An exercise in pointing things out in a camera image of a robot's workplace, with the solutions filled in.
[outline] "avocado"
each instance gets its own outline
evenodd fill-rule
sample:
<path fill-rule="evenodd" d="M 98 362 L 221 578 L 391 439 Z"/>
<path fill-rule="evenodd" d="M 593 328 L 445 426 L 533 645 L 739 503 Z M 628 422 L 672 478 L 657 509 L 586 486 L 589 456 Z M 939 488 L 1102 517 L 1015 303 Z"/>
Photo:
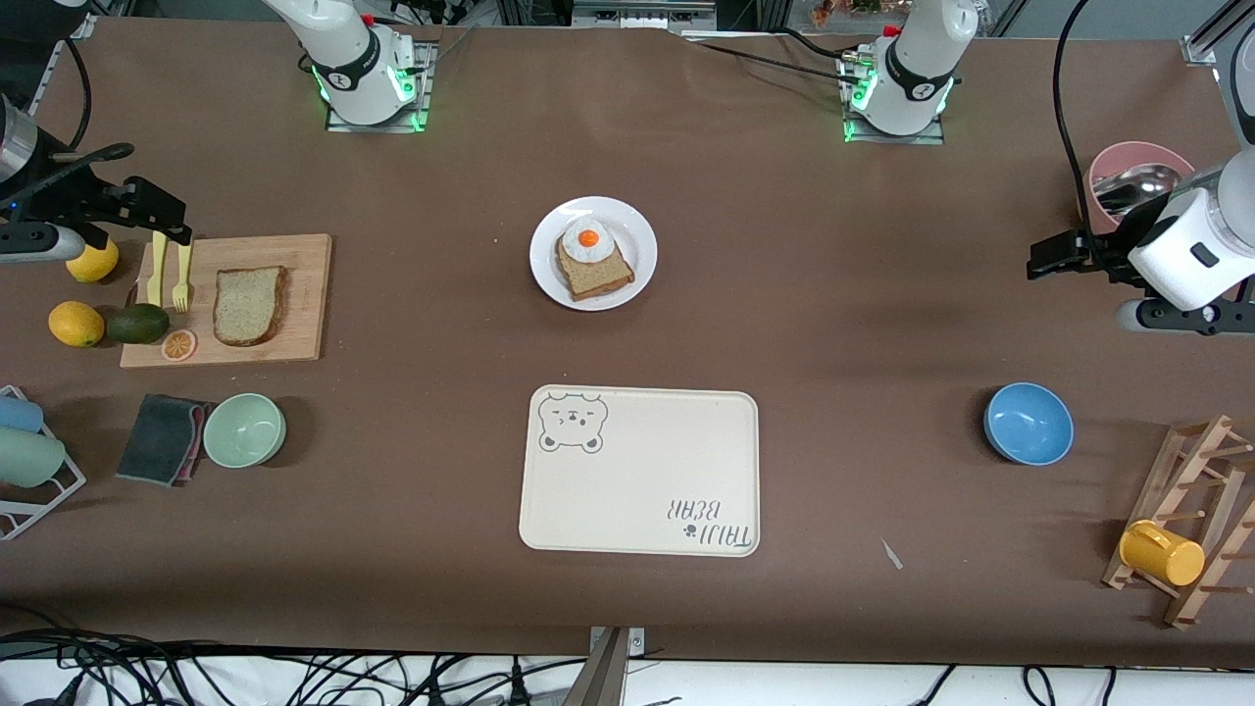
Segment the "avocado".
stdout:
<path fill-rule="evenodd" d="M 169 330 L 169 313 L 153 303 L 132 303 L 109 316 L 107 332 L 118 342 L 157 342 Z"/>

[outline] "green bowl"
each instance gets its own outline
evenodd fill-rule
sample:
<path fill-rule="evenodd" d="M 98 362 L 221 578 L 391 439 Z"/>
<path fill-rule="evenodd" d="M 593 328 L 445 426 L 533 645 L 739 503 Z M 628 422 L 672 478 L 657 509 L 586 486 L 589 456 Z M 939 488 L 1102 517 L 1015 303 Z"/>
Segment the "green bowl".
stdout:
<path fill-rule="evenodd" d="M 252 393 L 218 405 L 205 425 L 205 453 L 225 469 L 265 464 L 287 436 L 284 414 L 270 399 Z"/>

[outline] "pink bowl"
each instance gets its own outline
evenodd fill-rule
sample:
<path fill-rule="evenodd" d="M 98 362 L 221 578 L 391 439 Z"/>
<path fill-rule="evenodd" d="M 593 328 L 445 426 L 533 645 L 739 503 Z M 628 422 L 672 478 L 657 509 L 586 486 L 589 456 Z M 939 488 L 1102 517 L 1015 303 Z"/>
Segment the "pink bowl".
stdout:
<path fill-rule="evenodd" d="M 1194 166 L 1167 147 L 1150 142 L 1117 142 L 1094 157 L 1086 172 L 1086 207 L 1089 209 L 1089 222 L 1094 234 L 1106 234 L 1116 229 L 1123 216 L 1112 216 L 1098 203 L 1093 184 L 1112 174 L 1141 164 L 1165 164 L 1181 173 L 1185 179 L 1194 173 Z"/>

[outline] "toast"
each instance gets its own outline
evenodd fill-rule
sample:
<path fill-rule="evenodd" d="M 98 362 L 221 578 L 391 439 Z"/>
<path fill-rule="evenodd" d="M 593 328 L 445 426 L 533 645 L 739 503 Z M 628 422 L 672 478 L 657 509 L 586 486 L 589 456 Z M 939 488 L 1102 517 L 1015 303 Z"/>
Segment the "toast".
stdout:
<path fill-rule="evenodd" d="M 624 258 L 624 253 L 615 243 L 615 251 L 600 262 L 581 262 L 567 255 L 562 247 L 562 238 L 557 240 L 557 265 L 566 277 L 566 285 L 571 290 L 571 296 L 576 301 L 584 301 L 600 293 L 609 293 L 616 288 L 628 286 L 636 281 L 636 272 Z"/>
<path fill-rule="evenodd" d="M 287 267 L 218 270 L 213 337 L 247 347 L 275 337 L 284 321 Z"/>

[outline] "blue bowl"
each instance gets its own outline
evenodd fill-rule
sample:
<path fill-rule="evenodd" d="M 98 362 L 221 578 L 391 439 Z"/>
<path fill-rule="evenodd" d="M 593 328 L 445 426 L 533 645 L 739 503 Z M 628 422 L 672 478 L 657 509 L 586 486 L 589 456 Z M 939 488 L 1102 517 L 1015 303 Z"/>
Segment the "blue bowl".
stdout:
<path fill-rule="evenodd" d="M 1072 449 L 1072 415 L 1058 395 L 1040 385 L 1017 382 L 989 401 L 985 436 L 1017 464 L 1049 466 Z"/>

